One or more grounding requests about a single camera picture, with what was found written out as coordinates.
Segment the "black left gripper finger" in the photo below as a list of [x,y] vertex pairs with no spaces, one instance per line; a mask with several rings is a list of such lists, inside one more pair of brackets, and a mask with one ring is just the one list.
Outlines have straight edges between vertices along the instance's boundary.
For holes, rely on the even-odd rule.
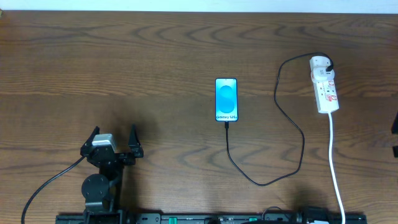
[[142,146],[139,142],[137,133],[136,133],[136,126],[133,124],[131,126],[131,132],[129,135],[128,146],[132,152],[142,152]]
[[96,126],[95,129],[93,130],[93,132],[90,134],[89,138],[83,144],[83,148],[91,147],[94,137],[99,133],[100,133],[100,128],[98,126]]

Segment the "blue Galaxy smartphone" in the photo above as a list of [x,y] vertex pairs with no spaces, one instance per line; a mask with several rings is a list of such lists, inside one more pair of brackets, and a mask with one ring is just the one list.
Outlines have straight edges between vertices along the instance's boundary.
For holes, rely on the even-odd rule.
[[217,122],[238,120],[238,83],[235,78],[215,80],[215,119]]

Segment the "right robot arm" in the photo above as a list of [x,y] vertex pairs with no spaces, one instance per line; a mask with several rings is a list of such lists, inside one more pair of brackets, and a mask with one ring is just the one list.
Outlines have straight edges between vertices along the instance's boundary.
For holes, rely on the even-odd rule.
[[[291,218],[295,223],[308,224],[342,224],[340,212],[331,212],[327,208],[302,207]],[[345,224],[368,224],[367,216],[363,213],[345,213]]]

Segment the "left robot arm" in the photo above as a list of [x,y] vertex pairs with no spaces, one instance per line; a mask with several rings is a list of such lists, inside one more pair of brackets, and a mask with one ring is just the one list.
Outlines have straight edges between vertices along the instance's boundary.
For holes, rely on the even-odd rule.
[[85,198],[84,223],[135,223],[136,216],[121,208],[121,188],[126,166],[133,166],[137,158],[144,157],[138,140],[136,126],[131,126],[129,152],[116,152],[116,141],[112,134],[101,134],[95,127],[82,145],[80,154],[99,169],[97,174],[87,177],[81,186]]

